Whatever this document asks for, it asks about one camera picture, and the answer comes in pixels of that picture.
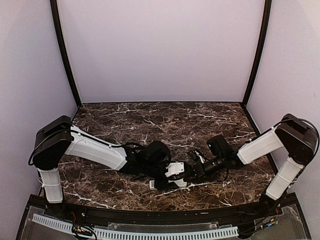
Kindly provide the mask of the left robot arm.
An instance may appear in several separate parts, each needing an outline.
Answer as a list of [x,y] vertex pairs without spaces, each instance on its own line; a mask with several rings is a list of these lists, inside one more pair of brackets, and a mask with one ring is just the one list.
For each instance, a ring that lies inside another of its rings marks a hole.
[[153,178],[150,188],[157,190],[186,187],[183,162],[172,162],[169,148],[161,141],[144,146],[134,142],[112,144],[72,124],[71,118],[62,115],[36,133],[34,150],[28,165],[40,173],[46,199],[51,210],[60,218],[67,218],[70,206],[64,195],[58,169],[63,155],[80,157],[128,174],[144,174]]

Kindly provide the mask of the white remote control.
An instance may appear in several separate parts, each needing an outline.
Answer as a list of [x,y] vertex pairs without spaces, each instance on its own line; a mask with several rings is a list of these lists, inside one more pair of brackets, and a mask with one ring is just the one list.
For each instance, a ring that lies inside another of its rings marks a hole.
[[179,180],[167,180],[167,179],[155,179],[149,181],[149,188],[151,190],[175,190],[185,188],[187,182],[183,179]]

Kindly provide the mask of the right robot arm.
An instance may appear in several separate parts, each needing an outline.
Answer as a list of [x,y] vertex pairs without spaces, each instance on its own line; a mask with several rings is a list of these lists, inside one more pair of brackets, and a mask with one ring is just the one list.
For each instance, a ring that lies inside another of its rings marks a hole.
[[238,149],[232,149],[223,135],[216,135],[206,142],[213,159],[205,158],[194,150],[195,164],[188,180],[200,179],[222,169],[241,169],[253,161],[280,148],[286,149],[287,160],[265,190],[262,201],[255,205],[255,213],[266,217],[275,208],[274,201],[281,198],[316,156],[320,146],[320,133],[309,121],[286,114],[282,120],[260,136],[248,140]]

